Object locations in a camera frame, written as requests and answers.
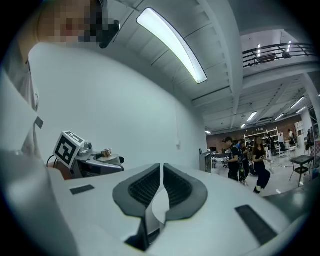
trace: railing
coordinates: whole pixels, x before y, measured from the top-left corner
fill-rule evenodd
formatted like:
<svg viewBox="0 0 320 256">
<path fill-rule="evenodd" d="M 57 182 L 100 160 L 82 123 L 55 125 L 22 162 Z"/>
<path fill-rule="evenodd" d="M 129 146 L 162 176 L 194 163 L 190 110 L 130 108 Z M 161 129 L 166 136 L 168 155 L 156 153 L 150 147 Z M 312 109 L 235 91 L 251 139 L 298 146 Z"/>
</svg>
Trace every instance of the railing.
<svg viewBox="0 0 320 256">
<path fill-rule="evenodd" d="M 246 50 L 242 54 L 244 68 L 291 57 L 318 56 L 312 44 L 299 42 L 263 46 Z"/>
</svg>

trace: ceiling lamp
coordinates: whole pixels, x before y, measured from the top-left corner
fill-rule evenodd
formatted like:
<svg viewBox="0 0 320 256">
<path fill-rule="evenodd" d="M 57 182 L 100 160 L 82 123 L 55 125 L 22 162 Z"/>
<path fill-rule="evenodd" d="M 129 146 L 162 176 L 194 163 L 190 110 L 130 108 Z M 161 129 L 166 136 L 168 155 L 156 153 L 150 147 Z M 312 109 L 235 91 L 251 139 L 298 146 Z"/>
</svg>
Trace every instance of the ceiling lamp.
<svg viewBox="0 0 320 256">
<path fill-rule="evenodd" d="M 253 113 L 250 115 L 248 121 L 251 121 L 251 120 L 255 117 L 256 114 L 257 114 L 257 112 L 253 112 Z"/>
<path fill-rule="evenodd" d="M 260 44 L 258 44 L 258 57 L 260 57 Z"/>
<path fill-rule="evenodd" d="M 291 44 L 291 41 L 289 41 L 288 49 L 286 50 L 287 53 L 290 51 L 290 44 Z"/>
<path fill-rule="evenodd" d="M 296 105 L 298 105 L 303 99 L 305 98 L 305 96 L 302 96 L 296 103 L 294 103 L 290 109 L 293 109 Z"/>
<path fill-rule="evenodd" d="M 152 8 L 147 8 L 136 19 L 136 22 L 154 34 L 178 57 L 197 84 L 208 79 L 189 45 L 159 13 Z"/>
<path fill-rule="evenodd" d="M 306 108 L 306 106 L 304 106 L 303 108 L 301 108 L 298 112 L 297 112 L 297 114 L 299 114 L 302 110 L 304 110 Z"/>
<path fill-rule="evenodd" d="M 285 114 L 279 115 L 275 120 L 278 120 L 279 118 L 282 118 Z"/>
</svg>

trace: white floor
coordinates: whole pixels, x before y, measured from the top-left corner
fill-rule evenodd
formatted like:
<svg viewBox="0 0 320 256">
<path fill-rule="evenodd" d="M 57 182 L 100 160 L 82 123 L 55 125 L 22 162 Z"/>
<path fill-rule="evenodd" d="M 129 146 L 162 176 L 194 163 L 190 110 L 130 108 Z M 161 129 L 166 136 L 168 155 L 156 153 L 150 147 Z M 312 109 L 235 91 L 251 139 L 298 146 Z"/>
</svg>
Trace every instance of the white floor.
<svg viewBox="0 0 320 256">
<path fill-rule="evenodd" d="M 273 168 L 272 168 L 272 172 L 270 172 L 271 176 L 270 176 L 269 183 L 265 187 L 265 189 L 261 191 L 260 195 L 262 197 L 267 197 L 267 196 L 281 194 L 281 193 L 296 189 L 299 185 L 300 175 L 294 172 L 291 177 L 291 180 L 289 181 L 290 176 L 294 170 L 293 163 L 290 162 L 290 159 L 304 155 L 304 153 L 305 153 L 304 149 L 300 148 L 297 150 L 296 153 L 291 152 L 290 157 L 288 156 L 288 153 L 281 154 L 281 156 L 284 156 L 284 157 L 279 157 L 279 156 L 273 157 L 272 160 L 274 161 L 274 163 L 271 164 L 272 166 L 267 161 L 265 161 L 264 162 L 265 168 L 268 171 L 270 170 L 271 167 Z M 224 168 L 221 163 L 218 163 L 216 167 L 217 167 L 216 169 L 211 170 L 211 173 L 218 174 L 222 177 L 228 178 L 229 169 Z M 249 174 L 249 176 L 246 178 L 246 182 L 248 185 L 246 187 L 249 190 L 253 191 L 256 186 L 257 180 L 258 180 L 258 177 L 254 177 Z M 308 182 L 310 182 L 310 174 L 309 172 L 306 172 L 301 177 L 300 187 L 306 185 Z"/>
</svg>

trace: small table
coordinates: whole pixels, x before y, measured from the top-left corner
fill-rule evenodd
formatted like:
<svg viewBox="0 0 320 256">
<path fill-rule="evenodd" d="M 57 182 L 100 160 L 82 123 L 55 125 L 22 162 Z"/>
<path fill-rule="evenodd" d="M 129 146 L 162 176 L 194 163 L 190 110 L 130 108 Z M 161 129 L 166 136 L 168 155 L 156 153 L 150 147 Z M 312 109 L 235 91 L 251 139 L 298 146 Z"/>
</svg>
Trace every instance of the small table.
<svg viewBox="0 0 320 256">
<path fill-rule="evenodd" d="M 298 156 L 298 157 L 296 157 L 296 158 L 292 158 L 292 159 L 290 160 L 290 161 L 292 162 L 292 166 L 293 166 L 293 172 L 292 172 L 292 174 L 294 174 L 294 172 L 296 172 L 297 174 L 300 174 L 298 187 L 300 187 L 300 181 L 301 181 L 301 176 L 302 176 L 302 174 L 306 173 L 307 171 L 309 171 L 310 181 L 311 181 L 310 168 L 311 168 L 311 162 L 312 162 L 313 160 L 314 160 L 314 157 L 313 157 L 313 156 L 309 156 L 309 155 L 301 155 L 301 156 Z M 308 163 L 310 163 L 309 168 L 304 167 L 304 165 L 305 165 L 305 164 L 308 164 Z M 295 165 L 294 165 L 294 164 L 300 165 L 300 167 L 295 169 Z"/>
</svg>

